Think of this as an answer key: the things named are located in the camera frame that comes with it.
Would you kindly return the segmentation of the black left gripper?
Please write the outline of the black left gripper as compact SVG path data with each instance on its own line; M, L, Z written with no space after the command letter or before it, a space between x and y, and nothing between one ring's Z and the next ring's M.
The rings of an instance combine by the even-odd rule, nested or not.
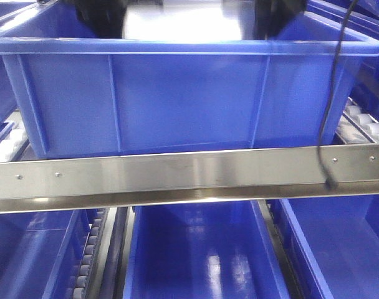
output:
M100 38L121 39L129 1L73 1L77 17Z

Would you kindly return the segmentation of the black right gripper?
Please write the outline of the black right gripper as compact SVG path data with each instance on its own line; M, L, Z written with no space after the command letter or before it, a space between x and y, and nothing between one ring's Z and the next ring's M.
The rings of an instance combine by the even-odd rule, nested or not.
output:
M306 7L305 0L254 1L254 37L276 37L293 18L304 13Z

